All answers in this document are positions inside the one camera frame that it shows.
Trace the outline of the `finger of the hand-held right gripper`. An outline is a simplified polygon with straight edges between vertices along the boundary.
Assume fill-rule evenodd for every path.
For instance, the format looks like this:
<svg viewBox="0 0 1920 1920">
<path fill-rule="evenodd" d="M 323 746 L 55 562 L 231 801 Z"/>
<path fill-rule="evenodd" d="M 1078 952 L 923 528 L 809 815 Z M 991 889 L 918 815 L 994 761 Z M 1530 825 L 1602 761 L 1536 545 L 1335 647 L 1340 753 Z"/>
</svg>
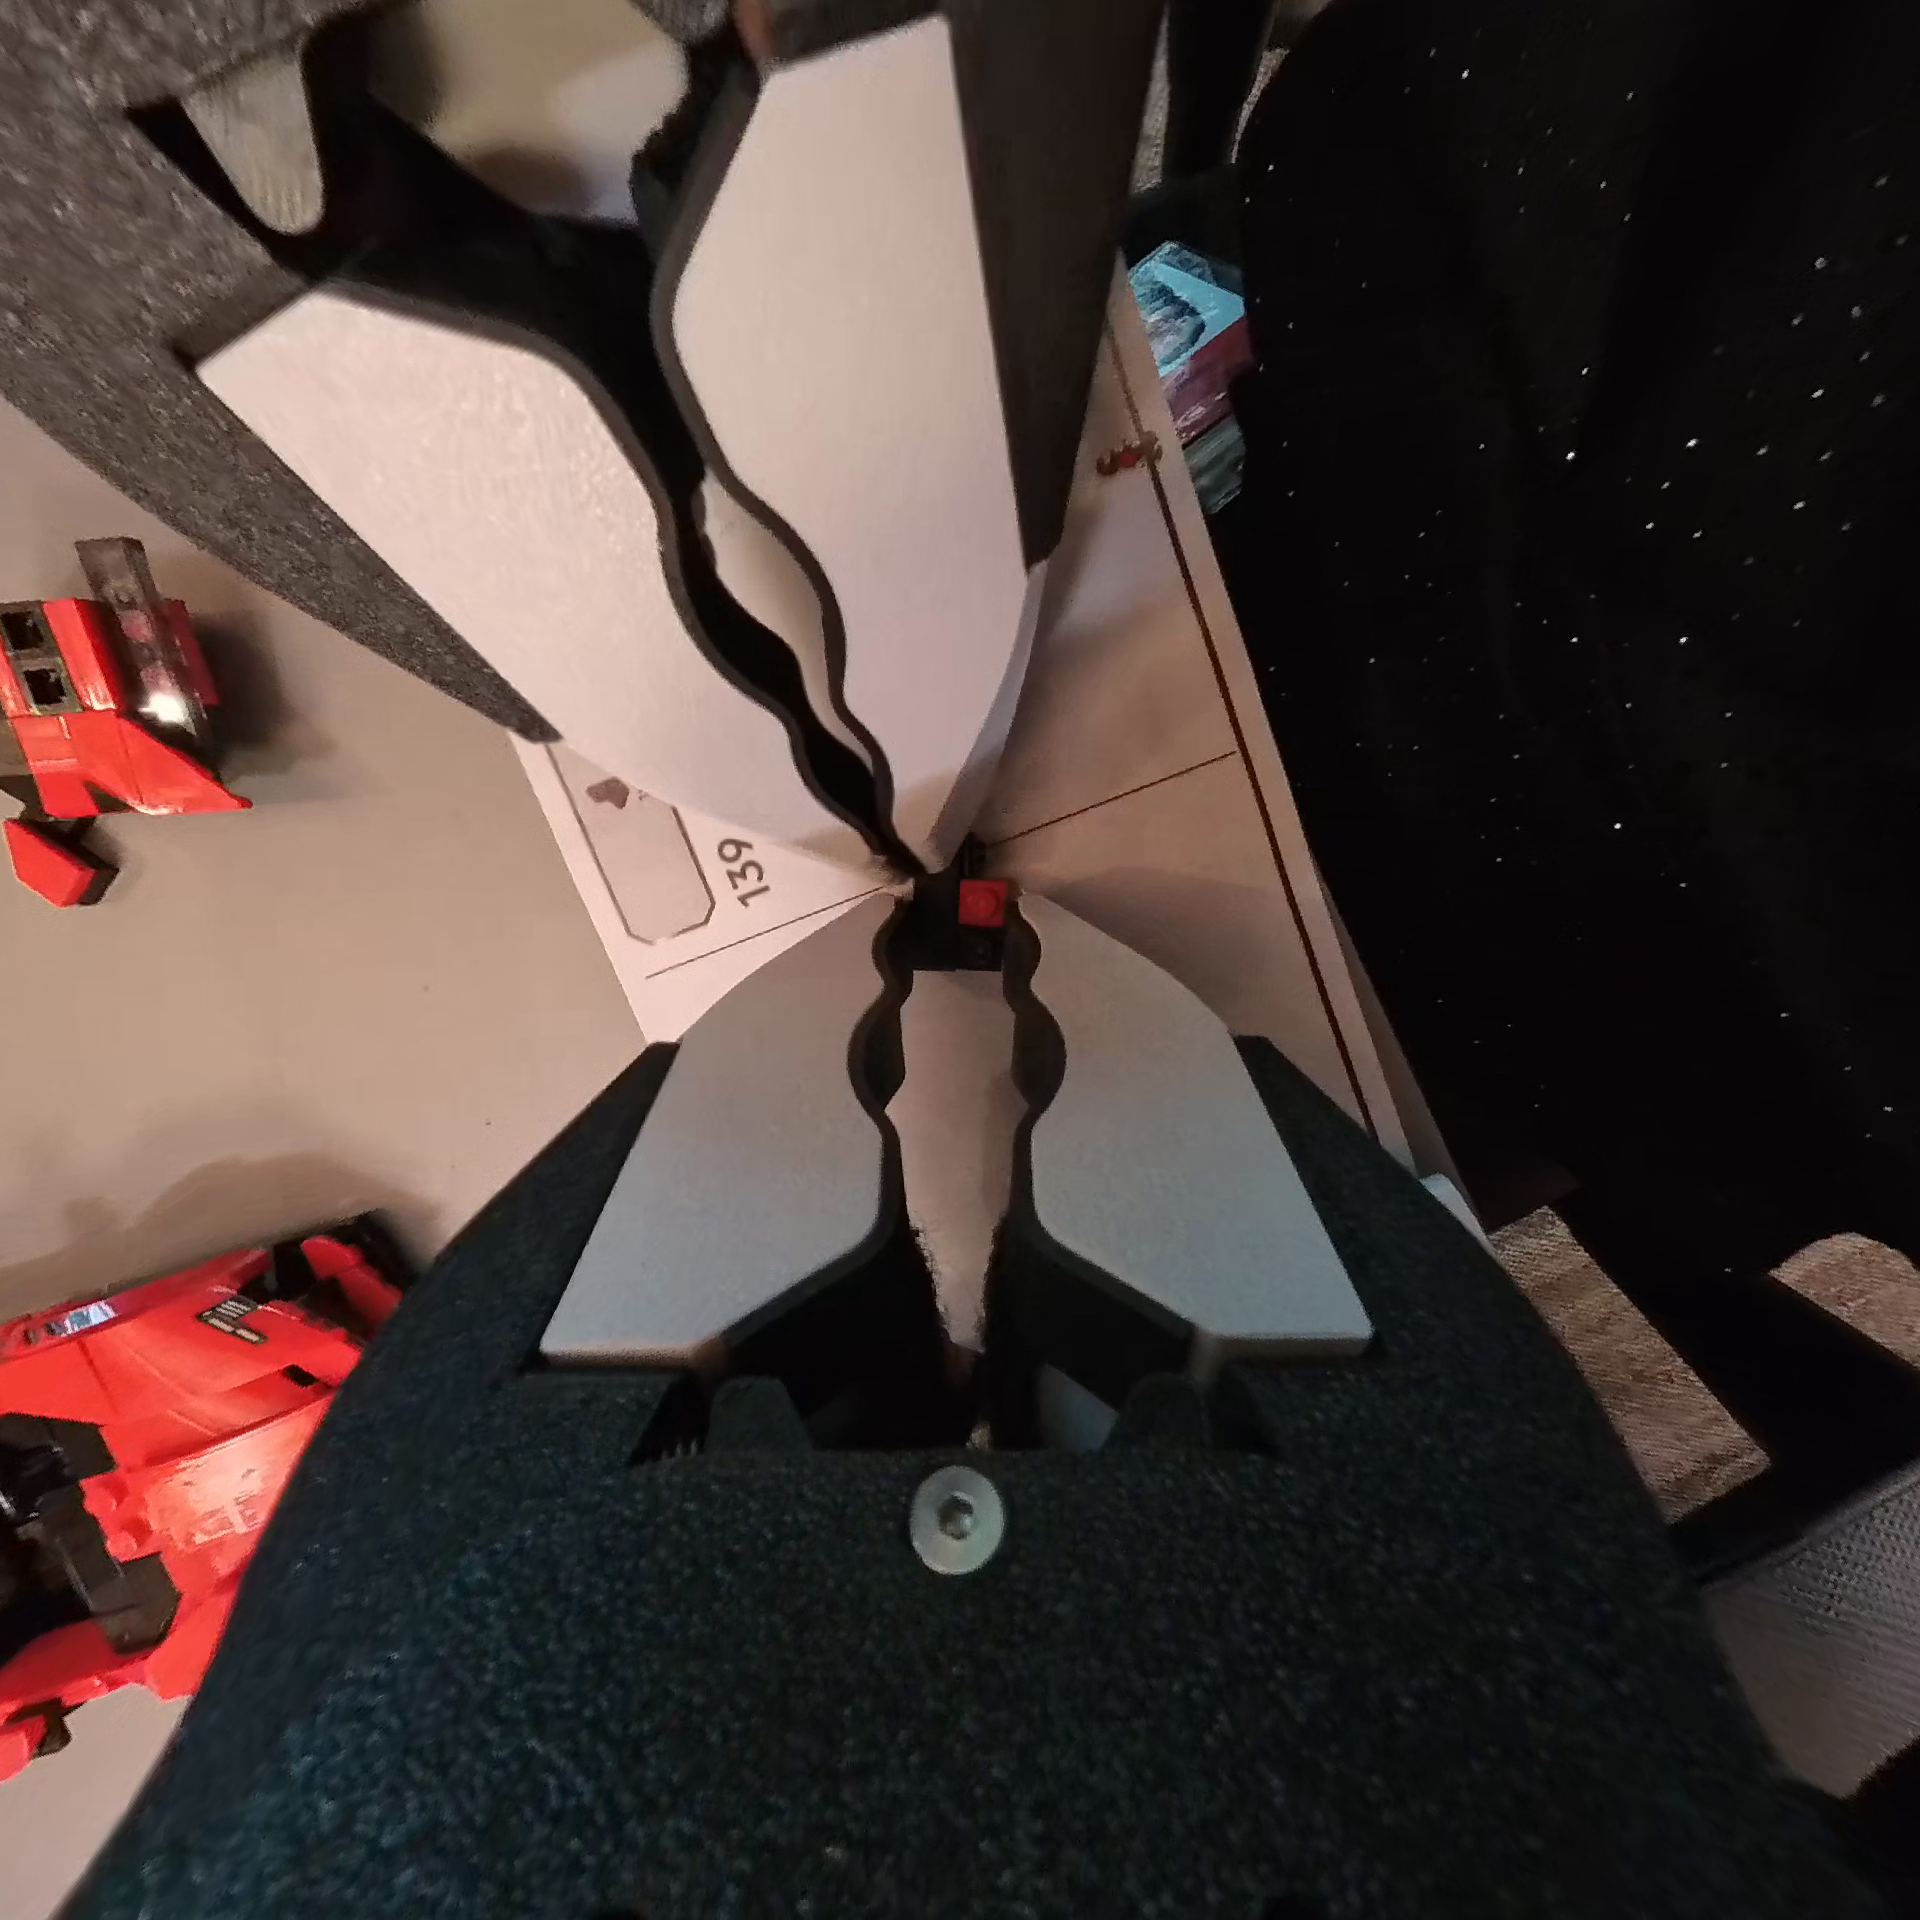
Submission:
<svg viewBox="0 0 1920 1920">
<path fill-rule="evenodd" d="M 1023 700 L 1023 558 L 943 14 L 734 71 L 659 281 L 726 488 L 816 567 L 882 830 L 943 870 Z"/>
<path fill-rule="evenodd" d="M 871 876 L 911 876 L 828 723 L 806 567 L 694 460 L 668 481 L 559 344 L 299 292 L 199 384 L 604 778 Z"/>
</svg>

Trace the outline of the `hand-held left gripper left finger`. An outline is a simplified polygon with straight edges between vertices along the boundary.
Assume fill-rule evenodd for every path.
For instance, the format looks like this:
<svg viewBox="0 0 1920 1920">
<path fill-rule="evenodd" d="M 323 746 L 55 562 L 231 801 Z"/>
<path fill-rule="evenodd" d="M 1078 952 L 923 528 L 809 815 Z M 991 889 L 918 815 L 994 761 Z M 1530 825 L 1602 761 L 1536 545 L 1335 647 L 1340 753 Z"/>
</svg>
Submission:
<svg viewBox="0 0 1920 1920">
<path fill-rule="evenodd" d="M 683 1035 L 542 1328 L 548 1361 L 719 1361 L 886 1248 L 903 913 L 860 899 Z"/>
</svg>

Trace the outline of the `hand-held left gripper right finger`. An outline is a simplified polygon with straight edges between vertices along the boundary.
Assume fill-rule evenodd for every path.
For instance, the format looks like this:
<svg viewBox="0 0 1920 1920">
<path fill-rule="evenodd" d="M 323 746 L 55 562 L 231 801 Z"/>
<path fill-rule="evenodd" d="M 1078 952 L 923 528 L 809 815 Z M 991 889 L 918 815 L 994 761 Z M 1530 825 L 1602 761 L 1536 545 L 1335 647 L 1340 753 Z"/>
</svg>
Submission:
<svg viewBox="0 0 1920 1920">
<path fill-rule="evenodd" d="M 1023 1093 L 1006 1225 L 1060 1374 L 1358 1356 L 1371 1321 L 1231 1029 L 1045 899 L 1002 939 Z"/>
</svg>

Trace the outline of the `white instruction booklet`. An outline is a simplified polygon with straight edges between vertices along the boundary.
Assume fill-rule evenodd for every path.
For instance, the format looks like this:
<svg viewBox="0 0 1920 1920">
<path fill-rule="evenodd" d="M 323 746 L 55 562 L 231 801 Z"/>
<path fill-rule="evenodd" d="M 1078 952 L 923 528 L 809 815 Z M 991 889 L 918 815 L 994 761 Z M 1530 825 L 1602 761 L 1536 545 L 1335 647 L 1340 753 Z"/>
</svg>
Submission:
<svg viewBox="0 0 1920 1920">
<path fill-rule="evenodd" d="M 646 1042 L 882 884 L 756 846 L 514 740 Z M 1117 276 L 1060 547 L 975 841 L 1180 974 L 1231 1035 L 1272 1036 L 1358 1123 L 1461 1203 L 1455 1153 L 1362 980 L 1255 717 L 1255 673 L 1145 340 Z"/>
</svg>

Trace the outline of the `small black red brick assembly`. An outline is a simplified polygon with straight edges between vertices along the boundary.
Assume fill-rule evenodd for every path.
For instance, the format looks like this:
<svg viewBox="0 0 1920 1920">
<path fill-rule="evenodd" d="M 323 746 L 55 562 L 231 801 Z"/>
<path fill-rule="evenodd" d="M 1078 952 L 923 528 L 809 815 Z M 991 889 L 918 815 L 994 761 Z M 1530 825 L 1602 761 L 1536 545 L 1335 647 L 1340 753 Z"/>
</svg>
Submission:
<svg viewBox="0 0 1920 1920">
<path fill-rule="evenodd" d="M 903 960 L 911 974 L 997 974 L 1013 889 L 991 876 L 991 848 L 963 832 L 948 870 L 908 899 Z"/>
</svg>

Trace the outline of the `red black brick subassembly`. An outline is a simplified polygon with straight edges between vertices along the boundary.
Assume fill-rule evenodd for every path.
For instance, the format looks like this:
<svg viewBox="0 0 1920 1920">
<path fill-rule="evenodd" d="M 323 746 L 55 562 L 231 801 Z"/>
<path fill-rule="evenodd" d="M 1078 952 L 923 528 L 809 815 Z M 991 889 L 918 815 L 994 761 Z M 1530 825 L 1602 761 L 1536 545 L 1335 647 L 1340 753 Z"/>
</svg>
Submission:
<svg viewBox="0 0 1920 1920">
<path fill-rule="evenodd" d="M 246 815 L 221 778 L 221 690 L 141 539 L 83 539 L 83 597 L 0 607 L 6 859 L 49 909 L 118 884 L 99 819 Z"/>
</svg>

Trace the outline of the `red white packet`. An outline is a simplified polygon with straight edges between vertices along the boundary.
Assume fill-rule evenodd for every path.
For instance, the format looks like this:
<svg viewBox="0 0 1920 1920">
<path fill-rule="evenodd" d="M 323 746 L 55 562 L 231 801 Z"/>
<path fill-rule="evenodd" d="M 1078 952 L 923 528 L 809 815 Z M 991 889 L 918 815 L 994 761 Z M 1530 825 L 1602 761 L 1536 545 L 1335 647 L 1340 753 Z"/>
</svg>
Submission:
<svg viewBox="0 0 1920 1920">
<path fill-rule="evenodd" d="M 1130 271 L 1165 403 L 1204 512 L 1239 493 L 1244 435 L 1236 377 L 1255 366 L 1239 269 L 1190 241 L 1160 241 Z"/>
</svg>

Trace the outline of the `red brick-built toy car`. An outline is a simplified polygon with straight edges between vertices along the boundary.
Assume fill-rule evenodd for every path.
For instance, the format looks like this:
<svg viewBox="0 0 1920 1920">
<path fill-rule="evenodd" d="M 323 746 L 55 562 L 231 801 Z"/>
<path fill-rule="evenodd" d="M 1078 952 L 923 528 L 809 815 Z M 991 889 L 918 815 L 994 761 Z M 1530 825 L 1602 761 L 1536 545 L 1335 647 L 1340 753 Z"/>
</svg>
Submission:
<svg viewBox="0 0 1920 1920">
<path fill-rule="evenodd" d="M 119 1686 L 193 1699 L 411 1266 L 362 1210 L 0 1332 L 0 1773 Z"/>
</svg>

